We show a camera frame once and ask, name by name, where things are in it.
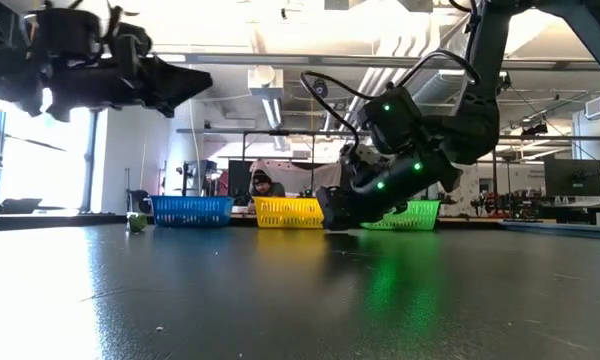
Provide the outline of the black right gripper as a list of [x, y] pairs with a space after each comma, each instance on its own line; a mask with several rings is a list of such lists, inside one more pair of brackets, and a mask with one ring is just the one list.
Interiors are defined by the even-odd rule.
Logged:
[[375, 222], [433, 184], [453, 191], [462, 174], [442, 151], [400, 153], [392, 160], [360, 169], [351, 181], [352, 192], [337, 186], [320, 187], [317, 201], [323, 227], [345, 231], [358, 227], [359, 222]]

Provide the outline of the black computer monitor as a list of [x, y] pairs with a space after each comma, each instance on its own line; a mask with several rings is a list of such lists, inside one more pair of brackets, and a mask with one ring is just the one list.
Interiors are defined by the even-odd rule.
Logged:
[[550, 159], [544, 162], [548, 196], [600, 196], [600, 161]]

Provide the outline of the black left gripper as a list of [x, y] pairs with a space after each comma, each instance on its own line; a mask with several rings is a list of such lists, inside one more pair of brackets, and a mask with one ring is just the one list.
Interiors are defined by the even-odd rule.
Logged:
[[58, 70], [48, 87], [52, 102], [46, 113], [67, 122], [74, 108], [101, 111], [111, 107], [153, 107], [166, 118], [174, 118], [178, 103], [160, 100], [155, 104], [155, 88], [165, 100], [188, 100], [213, 85], [209, 72], [169, 64], [159, 57], [146, 58], [152, 40], [144, 28], [121, 24], [107, 42], [109, 58], [99, 58], [92, 66], [82, 64]]

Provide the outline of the green plastic basket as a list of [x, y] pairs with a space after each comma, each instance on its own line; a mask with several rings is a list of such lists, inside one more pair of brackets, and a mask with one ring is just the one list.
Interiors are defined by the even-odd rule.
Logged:
[[436, 223], [440, 202], [438, 200], [412, 200], [403, 212], [392, 210], [379, 221], [362, 223], [367, 230], [431, 231]]

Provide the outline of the black office chair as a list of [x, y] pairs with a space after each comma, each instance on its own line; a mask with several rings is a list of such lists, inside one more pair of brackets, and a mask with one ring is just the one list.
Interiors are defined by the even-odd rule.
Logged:
[[149, 193], [145, 190], [129, 190], [127, 192], [127, 211], [150, 214], [152, 204]]

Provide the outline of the green toy bell pepper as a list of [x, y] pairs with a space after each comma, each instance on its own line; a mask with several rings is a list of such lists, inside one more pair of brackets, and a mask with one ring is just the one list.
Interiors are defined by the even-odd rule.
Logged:
[[147, 226], [147, 216], [142, 212], [127, 213], [127, 229], [132, 233], [139, 233]]

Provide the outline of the person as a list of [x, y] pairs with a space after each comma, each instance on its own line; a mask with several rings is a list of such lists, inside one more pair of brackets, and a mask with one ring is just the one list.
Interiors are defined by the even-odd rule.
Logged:
[[255, 170], [252, 174], [250, 194], [256, 197], [285, 197], [284, 186], [274, 182], [263, 170]]

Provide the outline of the white hanging cloth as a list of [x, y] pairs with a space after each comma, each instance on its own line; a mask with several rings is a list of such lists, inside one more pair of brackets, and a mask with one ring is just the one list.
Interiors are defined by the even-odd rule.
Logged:
[[258, 160], [254, 161], [249, 172], [260, 171], [266, 174], [274, 183], [280, 183], [287, 196], [296, 197], [301, 192], [320, 187], [339, 186], [341, 181], [341, 166], [336, 163], [317, 164], [316, 168], [304, 169], [291, 162]]

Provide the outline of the yellow plastic basket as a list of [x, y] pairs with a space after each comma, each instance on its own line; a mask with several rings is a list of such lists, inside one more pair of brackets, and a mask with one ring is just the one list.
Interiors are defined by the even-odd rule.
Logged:
[[315, 198], [255, 197], [260, 228], [320, 229], [323, 213]]

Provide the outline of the dark equipment rack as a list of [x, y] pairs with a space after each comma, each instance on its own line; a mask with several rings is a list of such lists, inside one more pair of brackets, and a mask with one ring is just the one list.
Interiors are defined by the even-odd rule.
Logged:
[[180, 179], [175, 189], [181, 196], [224, 196], [228, 194], [228, 173], [211, 160], [185, 161], [176, 168]]

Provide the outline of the blue plastic basket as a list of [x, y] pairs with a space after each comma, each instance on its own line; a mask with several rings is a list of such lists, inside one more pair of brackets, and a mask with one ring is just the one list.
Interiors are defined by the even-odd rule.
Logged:
[[162, 227], [224, 227], [234, 199], [228, 196], [151, 196], [154, 223]]

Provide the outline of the black background metal frame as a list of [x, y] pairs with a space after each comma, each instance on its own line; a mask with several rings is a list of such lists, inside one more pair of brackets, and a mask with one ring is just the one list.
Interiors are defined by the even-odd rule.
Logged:
[[[188, 129], [188, 128], [178, 128], [176, 129], [178, 134], [190, 134], [193, 136], [196, 135], [240, 135], [242, 137], [242, 155], [241, 158], [244, 159], [246, 157], [246, 138], [249, 135], [266, 135], [273, 137], [289, 137], [289, 136], [308, 136], [312, 139], [315, 139], [318, 136], [322, 137], [344, 137], [349, 138], [351, 134], [349, 132], [344, 131], [310, 131], [310, 130], [287, 130], [287, 129], [278, 129], [278, 130], [255, 130], [255, 129]], [[569, 141], [574, 144], [577, 142], [598, 142], [600, 141], [600, 136], [581, 136], [581, 135], [541, 135], [541, 136], [532, 136], [532, 135], [500, 135], [500, 140], [516, 140], [516, 141], [540, 141], [540, 140], [549, 140], [549, 141]]]

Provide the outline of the black table mat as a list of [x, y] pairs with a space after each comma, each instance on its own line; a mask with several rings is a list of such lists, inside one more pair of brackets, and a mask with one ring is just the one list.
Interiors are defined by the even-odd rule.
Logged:
[[0, 232], [0, 360], [600, 360], [600, 240]]

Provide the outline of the distant robot equipment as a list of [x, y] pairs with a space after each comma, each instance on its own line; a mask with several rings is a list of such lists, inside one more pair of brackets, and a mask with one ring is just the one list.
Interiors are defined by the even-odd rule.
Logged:
[[498, 194], [485, 192], [471, 201], [471, 206], [479, 217], [497, 219], [536, 219], [550, 199], [540, 193], [515, 191]]

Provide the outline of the white ceiling air unit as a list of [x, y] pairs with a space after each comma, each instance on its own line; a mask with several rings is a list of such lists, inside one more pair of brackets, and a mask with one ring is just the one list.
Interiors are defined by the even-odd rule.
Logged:
[[247, 86], [252, 96], [281, 99], [284, 95], [284, 71], [270, 65], [256, 65], [248, 70]]

